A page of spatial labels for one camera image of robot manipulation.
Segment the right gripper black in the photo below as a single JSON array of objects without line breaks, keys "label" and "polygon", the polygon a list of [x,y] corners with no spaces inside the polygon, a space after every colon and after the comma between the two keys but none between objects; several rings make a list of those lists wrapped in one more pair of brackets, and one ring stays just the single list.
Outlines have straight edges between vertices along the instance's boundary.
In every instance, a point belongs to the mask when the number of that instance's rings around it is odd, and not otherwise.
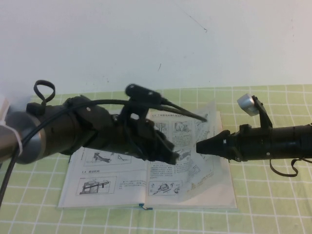
[{"label": "right gripper black", "polygon": [[241,125],[235,133],[223,130],[214,137],[197,142],[196,152],[237,162],[274,159],[272,130],[272,127],[253,128],[249,124]]}]

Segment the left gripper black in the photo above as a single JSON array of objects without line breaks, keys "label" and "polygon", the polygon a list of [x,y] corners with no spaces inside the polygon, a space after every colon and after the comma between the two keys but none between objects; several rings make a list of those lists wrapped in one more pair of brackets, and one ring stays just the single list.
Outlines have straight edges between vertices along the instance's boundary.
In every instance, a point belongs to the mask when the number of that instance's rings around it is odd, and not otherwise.
[{"label": "left gripper black", "polygon": [[148,119],[120,119],[111,115],[104,119],[104,150],[112,153],[128,153],[150,162],[175,165],[179,154],[166,136],[155,129]]}]

